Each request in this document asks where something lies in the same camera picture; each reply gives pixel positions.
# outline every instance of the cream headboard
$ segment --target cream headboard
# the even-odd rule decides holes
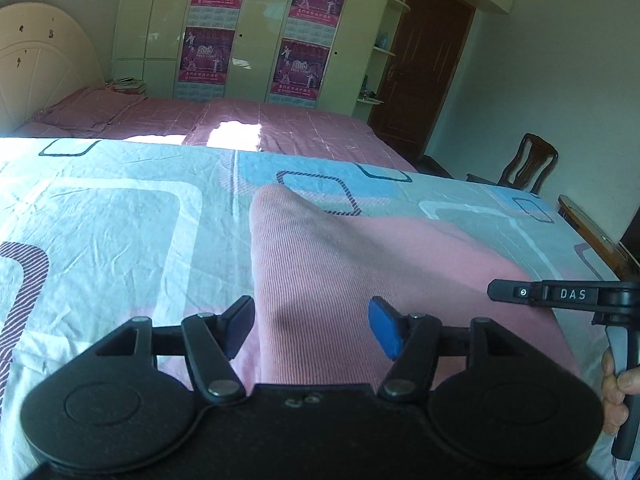
[[[94,46],[76,21],[46,4],[0,9],[0,135],[84,86],[103,86]]]

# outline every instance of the shelf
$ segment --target shelf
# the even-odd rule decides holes
[[[396,57],[396,54],[394,54],[393,52],[390,52],[390,51],[385,50],[384,48],[380,48],[378,46],[375,46],[373,48],[373,50],[375,50],[376,52],[382,52],[382,54],[386,54],[387,56]]]
[[[358,99],[359,103],[362,103],[364,105],[371,105],[371,106],[378,106],[381,104],[384,104],[383,101],[379,101],[378,99],[374,99],[373,97],[367,97],[365,99]]]
[[[406,12],[411,12],[411,7],[409,7],[406,3],[404,3],[404,1],[402,0],[389,0],[389,3],[393,6],[393,7],[399,7],[400,10],[402,10],[402,13],[406,13]]]

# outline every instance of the device handle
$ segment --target device handle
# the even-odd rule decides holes
[[[640,365],[640,331],[626,326],[607,326],[607,338],[613,354],[616,377]],[[640,395],[625,396],[629,409],[626,422],[620,427],[611,453],[620,460],[640,460]]]

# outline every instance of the wooden chair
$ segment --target wooden chair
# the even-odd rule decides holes
[[[530,143],[531,145],[527,160],[524,161],[524,164],[516,173],[513,181],[510,182],[509,176],[522,163],[524,150],[527,146],[527,143]],[[518,153],[516,153],[516,156],[513,158],[510,164],[506,168],[504,168],[502,176],[500,177],[500,180],[497,184],[495,182],[491,182],[490,180],[485,180],[484,178],[475,176],[471,173],[467,173],[466,181],[476,182],[478,184],[491,184],[493,186],[511,187],[513,189],[524,190],[533,176],[540,170],[540,168],[542,168],[546,164],[546,168],[542,170],[533,187],[531,188],[531,192],[533,194],[538,194],[542,183],[549,176],[549,173],[551,173],[557,163],[558,151],[551,144],[546,142],[546,140],[541,139],[537,135],[525,134],[524,137],[522,137],[522,142],[520,143],[520,147],[518,148]]]

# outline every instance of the bed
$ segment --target bed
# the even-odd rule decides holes
[[[31,30],[33,20],[50,28],[50,13],[57,11],[40,9],[30,22],[16,19],[15,30],[0,28],[0,44],[20,45],[19,51],[0,50],[0,124],[12,130],[38,110],[101,82],[95,59],[83,60],[90,45],[80,40],[77,59],[61,57],[64,50],[52,54],[48,30],[31,43],[20,42],[20,27]],[[53,22],[59,18],[54,15]],[[84,35],[72,22],[67,26],[73,37]],[[54,40],[61,30],[54,30]],[[16,79],[16,55],[20,67],[31,67],[27,78]],[[14,77],[15,91],[4,90],[7,75]],[[50,84],[36,88],[34,78]],[[41,88],[47,91],[38,94]],[[18,414],[43,378],[133,316],[150,316],[156,326],[177,324],[197,312],[220,313],[239,296],[254,294],[250,207],[265,185],[280,184],[336,218],[432,222],[534,280],[615,280],[584,240],[531,194],[410,173],[377,159],[300,156],[308,153],[273,138],[269,142],[278,150],[292,153],[257,153],[255,139],[253,151],[223,149],[214,146],[228,126],[222,133],[220,127],[241,114],[254,126],[246,134],[251,144],[255,108],[239,111],[229,102],[206,109],[184,102],[166,106],[184,107],[200,128],[188,128],[190,119],[160,137],[175,135],[176,144],[188,140],[192,146],[122,142],[96,132],[79,139],[43,123],[30,123],[38,128],[30,136],[0,138],[0,480],[17,480],[34,467]],[[118,124],[111,121],[104,130]],[[319,137],[316,142],[331,152],[330,139]],[[437,261],[447,248],[440,251],[420,257]],[[588,313],[554,314],[576,373],[598,391],[607,347],[603,328],[591,326]],[[258,332],[254,328],[234,361],[249,386],[265,377],[266,341]],[[178,378],[184,373],[175,358],[161,359],[159,367]],[[625,478],[629,466],[613,467],[610,444],[601,436],[590,464],[603,478]]]
[[[44,4],[0,9],[0,134],[128,139],[414,168],[363,122],[320,110],[113,95],[79,25]]]

